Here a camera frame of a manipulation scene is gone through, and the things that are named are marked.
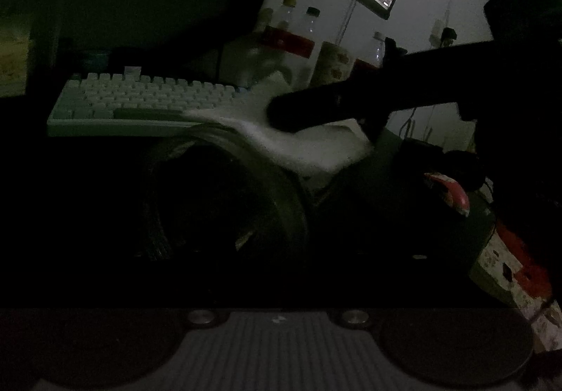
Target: white keyboard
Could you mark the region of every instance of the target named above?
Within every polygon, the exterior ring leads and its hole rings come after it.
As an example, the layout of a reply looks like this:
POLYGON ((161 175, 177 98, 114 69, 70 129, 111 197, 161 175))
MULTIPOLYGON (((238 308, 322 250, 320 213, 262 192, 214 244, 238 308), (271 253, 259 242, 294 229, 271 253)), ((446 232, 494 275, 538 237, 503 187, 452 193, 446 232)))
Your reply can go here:
POLYGON ((195 125, 186 110, 232 104, 246 89, 185 79, 89 73, 66 82, 47 120, 49 136, 170 136, 195 125))

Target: computer mouse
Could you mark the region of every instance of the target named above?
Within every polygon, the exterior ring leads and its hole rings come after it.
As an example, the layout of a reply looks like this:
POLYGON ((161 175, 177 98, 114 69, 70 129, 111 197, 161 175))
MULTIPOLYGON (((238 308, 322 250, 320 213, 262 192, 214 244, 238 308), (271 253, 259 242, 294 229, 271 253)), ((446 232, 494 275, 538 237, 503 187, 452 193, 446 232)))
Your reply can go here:
POLYGON ((429 189, 438 195, 451 209, 468 217, 470 214, 470 201, 460 184, 440 172, 426 172, 424 183, 429 189))

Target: spacebar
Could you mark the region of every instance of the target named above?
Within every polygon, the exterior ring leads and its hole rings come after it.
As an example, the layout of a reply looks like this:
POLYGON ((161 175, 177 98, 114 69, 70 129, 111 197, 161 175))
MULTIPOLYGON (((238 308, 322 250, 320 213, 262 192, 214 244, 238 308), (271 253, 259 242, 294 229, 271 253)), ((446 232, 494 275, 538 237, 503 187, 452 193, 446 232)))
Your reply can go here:
POLYGON ((170 122, 192 122, 182 115, 182 111, 166 109, 119 108, 113 111, 114 119, 122 120, 164 120, 170 122))

